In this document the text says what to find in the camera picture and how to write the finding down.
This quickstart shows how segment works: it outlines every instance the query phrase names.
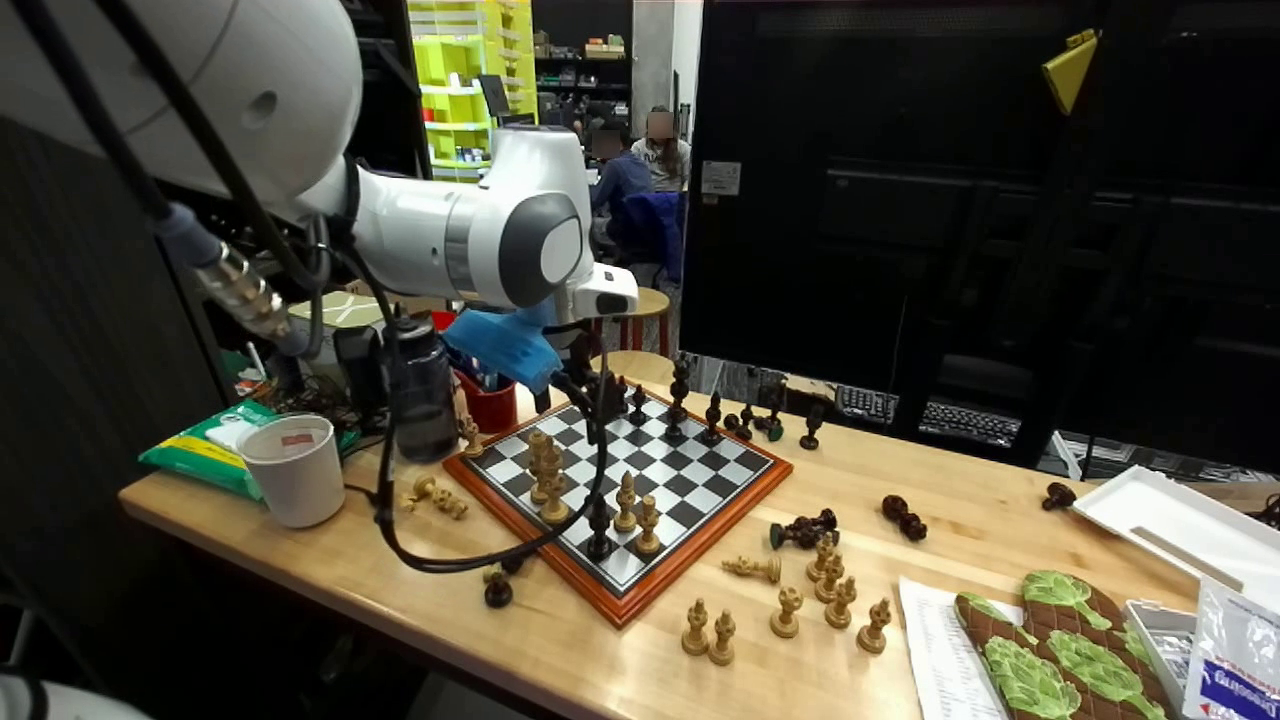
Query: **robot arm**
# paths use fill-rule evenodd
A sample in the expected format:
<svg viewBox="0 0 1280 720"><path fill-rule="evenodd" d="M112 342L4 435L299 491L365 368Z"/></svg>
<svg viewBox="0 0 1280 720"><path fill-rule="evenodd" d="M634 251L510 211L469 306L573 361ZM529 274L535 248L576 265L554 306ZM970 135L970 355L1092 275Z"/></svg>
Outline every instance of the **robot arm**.
<svg viewBox="0 0 1280 720"><path fill-rule="evenodd" d="M87 0L49 5L139 164L170 186L225 192L137 53ZM339 218L371 275L390 294L485 308L551 306L554 321L625 313L634 275L588 251L583 162L573 134L505 134L485 186L348 173L359 113L359 48L339 0L165 0L131 5L178 71L259 203L282 222ZM96 152L45 53L0 5L0 117ZM225 301L259 284L198 233L170 233Z"/></svg>

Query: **wooden table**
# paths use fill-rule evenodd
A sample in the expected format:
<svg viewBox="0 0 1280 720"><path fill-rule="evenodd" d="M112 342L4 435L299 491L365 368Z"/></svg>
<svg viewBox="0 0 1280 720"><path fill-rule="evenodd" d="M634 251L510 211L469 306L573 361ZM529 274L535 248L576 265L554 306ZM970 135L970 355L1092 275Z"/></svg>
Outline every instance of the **wooden table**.
<svg viewBox="0 0 1280 720"><path fill-rule="evenodd" d="M673 366L617 351L611 368L662 393ZM517 577L510 607L485 607L479 574L419 577L374 536L365 496L312 533L282 533L237 496L170 476L143 476L121 491L123 510L210 557L266 577L332 611L401 638L405 645L519 693L563 718L919 718L898 611L887 653L864 655L856 628L871 602L898 577L1007 597L1031 570L1066 570L1102 592L1190 607L1197 579L1060 512L1041 512L1051 476L951 456L852 430L822 430L821 453L798 453L798 421L773 453L794 464L698 566L692 566L634 623L617 631L539 561ZM374 453L348 461L348 480L371 489ZM434 468L401 464L397 480ZM898 491L928 521L928 540L909 545L878 521L878 496ZM719 574L727 557L762 557L767 525L841 512L845 570L856 577L856 623L832 631L821 603L798 607L798 638L777 639L767 615L777 587ZM434 510L401 518L407 549L462 557L510 545L490 518L462 525ZM782 586L809 597L812 551L782 549ZM735 615L735 666L715 667L678 653L684 611L703 602L710 621Z"/></svg>

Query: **cable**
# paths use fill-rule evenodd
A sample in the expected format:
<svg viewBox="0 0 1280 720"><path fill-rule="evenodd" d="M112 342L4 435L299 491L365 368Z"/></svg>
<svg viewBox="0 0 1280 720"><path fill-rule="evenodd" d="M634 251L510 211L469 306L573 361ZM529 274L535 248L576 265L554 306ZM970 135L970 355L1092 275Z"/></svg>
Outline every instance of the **cable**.
<svg viewBox="0 0 1280 720"><path fill-rule="evenodd" d="M186 134L197 135L197 146L202 148L210 173L225 179L225 188L230 192L230 200L249 211L257 237L279 257L282 274L317 294L323 284L317 284L317 274L302 267L299 257L292 257L292 248L282 244L279 227L272 223L272 218L265 211L265 203L257 200L257 192L249 188L237 158L226 152L226 146L217 135L217 127L209 125L202 109L197 106L197 96L186 92L186 86L176 77L176 70L169 64L165 48L150 41L150 32L137 21L137 14L123 0L96 0L96 10L114 26L114 32L123 38L123 44L137 53L137 60L148 70L148 77L160 86L165 100L176 109L176 117L186 125Z"/></svg>
<svg viewBox="0 0 1280 720"><path fill-rule="evenodd" d="M389 328L389 331L384 331L384 344L389 344L390 379L397 379L397 377L407 373L407 368L405 368L405 355L401 355L401 331L397 331L397 316L390 316L389 294L371 282L371 274L369 274L369 265L365 265L365 257L359 257L357 248L350 248L350 257L345 257L345 251L332 248L332 257L335 257L339 265L348 265L348 267L369 284L369 294L371 294L371 301L374 301L374 308L379 308L379 316L384 316L384 328ZM567 390L567 395L583 410L583 421L588 421L588 424L598 424L596 480L593 480L583 504L578 504L576 512L567 512L563 525L542 529L539 536L530 536L530 540L525 540L525 545L510 545L510 549L501 549L501 551L485 551L485 557L446 557L446 561L438 561L438 557L416 557L416 551L407 551L407 549L401 545L401 536L397 536L397 483L390 483L390 435L397 435L397 418L389 421L389 430L384 430L384 453L379 453L379 464L374 464L374 489L371 489L371 521L374 521L384 545L397 551L401 566L407 566L407 570L416 570L416 574L471 574L471 570L487 570L487 566L525 561L525 557L530 557L535 549L542 549L542 545L551 545L554 536L563 536L563 533L593 510L593 502L602 496L602 464L608 464L602 421L588 410L588 400L583 400L573 386L563 386L563 390Z"/></svg>
<svg viewBox="0 0 1280 720"><path fill-rule="evenodd" d="M22 28L30 32L30 41L40 44L40 53L53 64L55 79L63 86L63 92L70 96L70 106L76 106L84 127L91 134L91 140L108 152L108 162L123 178L127 192L143 203L143 211L150 222L165 222L169 218L165 192L150 186L143 164L123 146L112 113L104 109L104 100L87 86L84 64L76 60L69 38L49 17L45 0L11 0L11 10L22 21Z"/></svg>

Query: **white paper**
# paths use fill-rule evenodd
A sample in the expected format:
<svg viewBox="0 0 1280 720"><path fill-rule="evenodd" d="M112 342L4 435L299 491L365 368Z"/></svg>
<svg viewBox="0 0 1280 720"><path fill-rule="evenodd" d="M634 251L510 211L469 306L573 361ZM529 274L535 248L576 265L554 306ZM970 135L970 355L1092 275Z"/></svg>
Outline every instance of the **white paper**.
<svg viewBox="0 0 1280 720"><path fill-rule="evenodd" d="M955 592L897 579L925 720L1007 720L982 662L955 621Z"/></svg>

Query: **white cup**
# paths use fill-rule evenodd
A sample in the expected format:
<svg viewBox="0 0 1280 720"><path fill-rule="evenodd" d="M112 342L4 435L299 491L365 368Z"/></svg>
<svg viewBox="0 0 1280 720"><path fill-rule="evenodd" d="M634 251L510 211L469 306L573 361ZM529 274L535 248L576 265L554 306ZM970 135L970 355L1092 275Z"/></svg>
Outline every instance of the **white cup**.
<svg viewBox="0 0 1280 720"><path fill-rule="evenodd" d="M329 418L279 418L249 432L241 456L282 529L323 525L348 502Z"/></svg>

